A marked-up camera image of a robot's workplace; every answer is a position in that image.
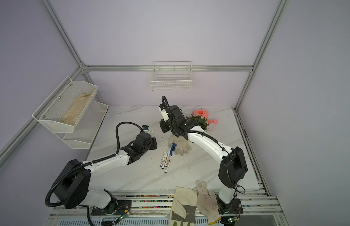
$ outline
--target white marble table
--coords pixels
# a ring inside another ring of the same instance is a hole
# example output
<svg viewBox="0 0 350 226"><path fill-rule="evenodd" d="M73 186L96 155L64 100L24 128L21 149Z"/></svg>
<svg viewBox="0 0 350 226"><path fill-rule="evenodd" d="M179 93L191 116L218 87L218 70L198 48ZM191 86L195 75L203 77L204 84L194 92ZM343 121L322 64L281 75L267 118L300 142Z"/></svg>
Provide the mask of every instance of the white marble table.
<svg viewBox="0 0 350 226"><path fill-rule="evenodd" d="M245 155L248 172L240 185L247 191L259 190L250 158L244 145L231 106L179 106L185 116L200 108L209 112L209 119L218 119L217 125L210 124L206 131L231 147L240 147ZM159 121L162 116L158 106L109 107L97 138L87 157L94 160L112 154L117 147L115 128L122 121L131 121L153 129L157 149L149 150L140 160L100 175L91 182L91 187L112 192L172 192L176 186L193 188L196 180L204 180L208 188L219 189L219 165L205 150L191 143L192 150L184 156L173 155L167 174L159 167L171 132L163 133ZM123 124L118 128L121 147L134 140L139 133L136 126Z"/></svg>

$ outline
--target work glove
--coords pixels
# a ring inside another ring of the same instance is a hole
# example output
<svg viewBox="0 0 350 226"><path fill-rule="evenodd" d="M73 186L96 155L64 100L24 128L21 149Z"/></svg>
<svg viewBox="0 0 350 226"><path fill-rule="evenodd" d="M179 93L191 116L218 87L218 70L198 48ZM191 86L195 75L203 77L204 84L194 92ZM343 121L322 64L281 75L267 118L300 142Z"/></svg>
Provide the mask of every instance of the work glove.
<svg viewBox="0 0 350 226"><path fill-rule="evenodd" d="M195 184L196 188L193 190L198 192L196 207L202 215L206 216L209 225L215 224L221 218L219 215L215 192L209 189L208 193L208 188L205 181L200 182L197 180Z"/></svg>
<svg viewBox="0 0 350 226"><path fill-rule="evenodd" d="M183 137L176 137L175 135L171 135L167 146L172 147L173 143L177 145L175 147L175 155L180 154L181 156L183 156L184 153L187 154L191 150L190 144Z"/></svg>
<svg viewBox="0 0 350 226"><path fill-rule="evenodd" d="M168 226L195 226L196 191L176 187Z"/></svg>

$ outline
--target blue marker cap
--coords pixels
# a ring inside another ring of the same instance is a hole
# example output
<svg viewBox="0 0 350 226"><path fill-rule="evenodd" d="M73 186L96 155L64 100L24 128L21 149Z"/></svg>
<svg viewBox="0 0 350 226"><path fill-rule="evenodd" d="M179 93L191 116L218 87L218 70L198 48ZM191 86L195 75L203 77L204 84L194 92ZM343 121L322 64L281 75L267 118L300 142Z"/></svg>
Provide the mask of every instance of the blue marker cap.
<svg viewBox="0 0 350 226"><path fill-rule="evenodd" d="M171 147L171 149L170 149L170 155L171 155L171 156L173 155L173 150L175 149L175 147L176 147L176 144L173 143L173 145L172 145L172 147Z"/></svg>

